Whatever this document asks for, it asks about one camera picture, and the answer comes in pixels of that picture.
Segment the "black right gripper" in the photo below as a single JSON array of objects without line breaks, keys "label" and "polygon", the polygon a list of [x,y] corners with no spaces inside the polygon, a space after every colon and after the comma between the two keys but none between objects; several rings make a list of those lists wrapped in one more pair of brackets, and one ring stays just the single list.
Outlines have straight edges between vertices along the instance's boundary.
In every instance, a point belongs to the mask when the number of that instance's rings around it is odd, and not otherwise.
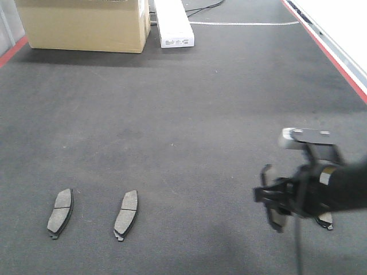
[{"label": "black right gripper", "polygon": [[290,178],[267,180],[261,178],[261,186],[253,188],[255,202],[275,204],[281,215],[299,214],[303,217],[316,217],[330,212],[326,204],[327,185],[319,181],[326,165],[303,165]]}]

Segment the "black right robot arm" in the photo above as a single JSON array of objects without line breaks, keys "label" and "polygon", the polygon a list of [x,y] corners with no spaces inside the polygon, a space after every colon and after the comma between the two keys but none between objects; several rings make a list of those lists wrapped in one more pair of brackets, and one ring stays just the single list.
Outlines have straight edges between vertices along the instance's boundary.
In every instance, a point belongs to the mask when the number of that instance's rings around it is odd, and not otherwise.
[{"label": "black right robot arm", "polygon": [[299,166],[290,178],[253,189],[255,202],[282,215],[316,217],[326,212],[366,208],[366,158],[344,166]]}]

